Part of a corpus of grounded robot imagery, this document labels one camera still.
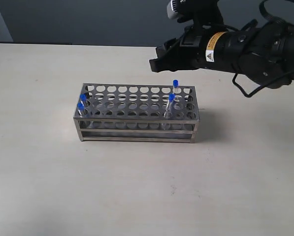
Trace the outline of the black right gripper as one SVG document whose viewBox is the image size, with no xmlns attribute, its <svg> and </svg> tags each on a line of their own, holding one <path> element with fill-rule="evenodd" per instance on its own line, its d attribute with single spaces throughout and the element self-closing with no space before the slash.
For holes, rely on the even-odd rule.
<svg viewBox="0 0 294 236">
<path fill-rule="evenodd" d="M 183 36 L 156 48 L 149 60 L 152 72 L 198 70 L 240 71 L 238 60 L 250 33 L 224 23 L 216 0 L 178 0 L 176 18 L 192 21 Z"/>
</svg>

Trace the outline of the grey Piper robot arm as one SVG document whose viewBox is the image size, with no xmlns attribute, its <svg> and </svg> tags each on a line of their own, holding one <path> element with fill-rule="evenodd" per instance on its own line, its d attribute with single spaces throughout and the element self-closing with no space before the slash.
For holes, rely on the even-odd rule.
<svg viewBox="0 0 294 236">
<path fill-rule="evenodd" d="M 215 0 L 172 0 L 167 15 L 192 21 L 180 38 L 156 48 L 149 61 L 153 72 L 209 69 L 242 74 L 260 86 L 277 89 L 294 80 L 294 24 L 271 15 L 262 27 L 251 20 L 242 29 L 224 23 Z"/>
</svg>

